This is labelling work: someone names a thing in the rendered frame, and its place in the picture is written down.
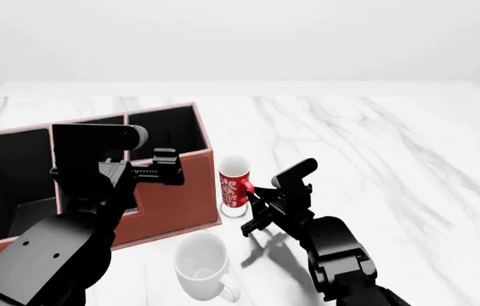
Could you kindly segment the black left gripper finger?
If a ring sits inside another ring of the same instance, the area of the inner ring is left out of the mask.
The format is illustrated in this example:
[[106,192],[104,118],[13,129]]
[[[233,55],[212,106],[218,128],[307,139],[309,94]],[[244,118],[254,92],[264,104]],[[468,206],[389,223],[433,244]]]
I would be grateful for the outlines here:
[[184,184],[183,169],[177,165],[162,165],[159,169],[159,178],[164,185]]
[[173,148],[155,148],[152,163],[160,167],[177,167],[179,165],[178,153]]

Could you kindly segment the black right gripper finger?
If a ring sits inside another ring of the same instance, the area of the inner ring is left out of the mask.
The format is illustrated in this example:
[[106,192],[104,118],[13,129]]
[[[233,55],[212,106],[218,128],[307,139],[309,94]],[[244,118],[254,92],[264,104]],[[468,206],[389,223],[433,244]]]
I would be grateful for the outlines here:
[[240,226],[241,234],[244,237],[247,237],[253,231],[264,230],[272,223],[273,223],[272,216],[269,216],[269,215],[253,216],[250,221],[247,221],[245,224]]
[[251,203],[254,219],[273,219],[281,216],[281,211],[276,206],[281,196],[279,188],[255,187],[253,191],[248,190],[246,195]]

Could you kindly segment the red mug with white pattern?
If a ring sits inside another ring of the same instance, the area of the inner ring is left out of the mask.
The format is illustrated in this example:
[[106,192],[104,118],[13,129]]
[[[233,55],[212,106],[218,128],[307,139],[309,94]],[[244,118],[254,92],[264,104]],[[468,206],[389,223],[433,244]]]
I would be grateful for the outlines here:
[[254,194],[250,182],[251,168],[245,157],[224,157],[218,168],[219,182],[224,206],[227,208],[244,208],[248,202],[246,192]]

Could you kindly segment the red-brown leather compartment caddy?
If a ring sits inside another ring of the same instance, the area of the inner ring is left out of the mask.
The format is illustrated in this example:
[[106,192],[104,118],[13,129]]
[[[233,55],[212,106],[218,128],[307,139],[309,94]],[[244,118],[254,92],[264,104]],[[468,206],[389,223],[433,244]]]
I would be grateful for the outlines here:
[[[183,185],[141,183],[128,198],[113,243],[132,247],[219,224],[213,150],[194,103],[126,111],[91,119],[93,124],[134,124],[150,134],[138,150],[115,150],[133,165],[152,162],[153,151],[178,152]],[[0,252],[43,218],[62,213],[67,197],[54,182],[50,124],[0,131]]]

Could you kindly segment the plain white mug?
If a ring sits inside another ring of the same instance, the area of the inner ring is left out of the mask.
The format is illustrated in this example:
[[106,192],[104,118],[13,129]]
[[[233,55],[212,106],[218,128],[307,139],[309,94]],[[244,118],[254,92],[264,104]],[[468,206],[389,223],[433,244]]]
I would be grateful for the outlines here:
[[240,287],[229,274],[228,250],[218,236],[206,231],[187,236],[176,249],[173,265],[180,286],[194,300],[240,300]]

